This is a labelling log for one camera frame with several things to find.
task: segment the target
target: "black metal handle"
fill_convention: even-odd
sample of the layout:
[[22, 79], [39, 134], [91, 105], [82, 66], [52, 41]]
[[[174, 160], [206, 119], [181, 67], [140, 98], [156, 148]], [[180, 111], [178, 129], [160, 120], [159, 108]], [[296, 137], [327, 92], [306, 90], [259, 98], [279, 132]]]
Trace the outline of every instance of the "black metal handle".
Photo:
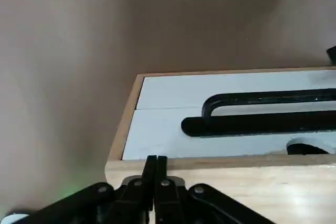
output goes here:
[[204, 102], [201, 117], [185, 118], [181, 128], [189, 136], [336, 130], [336, 111], [211, 116], [222, 106], [335, 100], [336, 89], [217, 94]]
[[271, 91], [253, 93], [216, 94], [203, 104], [202, 117], [207, 120], [212, 112], [222, 106], [276, 103], [326, 102], [336, 100], [336, 89]]

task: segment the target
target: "light wood surface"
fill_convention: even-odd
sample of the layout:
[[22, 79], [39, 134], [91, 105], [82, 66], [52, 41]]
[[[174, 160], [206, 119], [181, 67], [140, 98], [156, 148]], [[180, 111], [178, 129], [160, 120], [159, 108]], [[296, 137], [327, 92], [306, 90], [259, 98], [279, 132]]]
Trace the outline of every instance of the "light wood surface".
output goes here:
[[108, 160], [120, 160], [126, 144], [128, 131], [131, 126], [135, 107], [137, 106], [139, 94], [142, 87], [144, 75], [139, 74], [135, 79], [132, 91], [127, 100], [124, 113], [121, 117], [117, 132], [115, 133]]
[[[140, 174], [143, 164], [110, 161], [106, 167], [107, 181], [119, 187], [125, 177]], [[197, 183], [209, 184], [275, 223], [329, 224], [336, 219], [336, 162], [311, 166], [211, 167], [214, 163], [203, 160], [203, 169], [176, 169], [168, 174], [184, 178], [187, 188]], [[169, 160], [169, 168], [181, 167]]]

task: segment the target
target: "hole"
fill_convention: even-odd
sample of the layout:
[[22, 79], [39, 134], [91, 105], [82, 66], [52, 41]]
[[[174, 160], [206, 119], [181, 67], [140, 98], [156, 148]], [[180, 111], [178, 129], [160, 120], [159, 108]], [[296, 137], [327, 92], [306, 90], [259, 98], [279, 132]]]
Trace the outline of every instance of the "hole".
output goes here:
[[299, 137], [287, 143], [288, 155], [334, 154], [335, 149], [315, 138]]

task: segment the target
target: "wooden drawer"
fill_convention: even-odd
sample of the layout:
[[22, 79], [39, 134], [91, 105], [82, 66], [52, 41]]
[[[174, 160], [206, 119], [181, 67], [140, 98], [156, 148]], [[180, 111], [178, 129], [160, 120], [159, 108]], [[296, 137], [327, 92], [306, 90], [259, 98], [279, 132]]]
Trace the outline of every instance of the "wooden drawer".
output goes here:
[[[135, 81], [115, 136], [111, 159], [236, 157], [286, 154], [289, 141], [304, 139], [336, 147], [334, 132], [190, 137], [181, 130], [185, 117], [200, 116], [204, 101], [219, 93], [336, 88], [332, 68], [270, 69], [197, 73], [142, 74]], [[334, 110], [336, 102], [240, 105], [214, 115]]]

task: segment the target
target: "black object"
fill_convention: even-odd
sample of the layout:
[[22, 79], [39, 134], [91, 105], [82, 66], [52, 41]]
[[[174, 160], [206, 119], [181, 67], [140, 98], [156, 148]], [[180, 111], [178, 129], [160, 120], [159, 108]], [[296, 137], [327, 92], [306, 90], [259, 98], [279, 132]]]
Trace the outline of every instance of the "black object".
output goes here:
[[211, 116], [220, 106], [323, 102], [336, 100], [336, 89], [217, 94], [208, 98], [202, 116], [185, 118], [189, 136], [228, 136], [336, 130], [336, 111]]
[[148, 223], [156, 160], [148, 156], [142, 175], [126, 178], [117, 190], [107, 183], [94, 184], [16, 224]]
[[335, 46], [335, 47], [332, 47], [332, 48], [329, 48], [329, 49], [327, 50], [327, 54], [328, 54], [328, 56], [329, 56], [329, 59], [330, 59], [330, 61], [331, 61], [331, 64], [332, 64], [333, 66], [335, 66], [335, 65], [336, 65], [336, 46]]
[[117, 190], [94, 184], [16, 224], [149, 223], [153, 200], [156, 224], [273, 223], [209, 185], [187, 190], [183, 179], [167, 176], [167, 157], [148, 156], [142, 175], [126, 178]]
[[288, 155], [329, 154], [325, 150], [310, 144], [291, 144], [287, 146]]

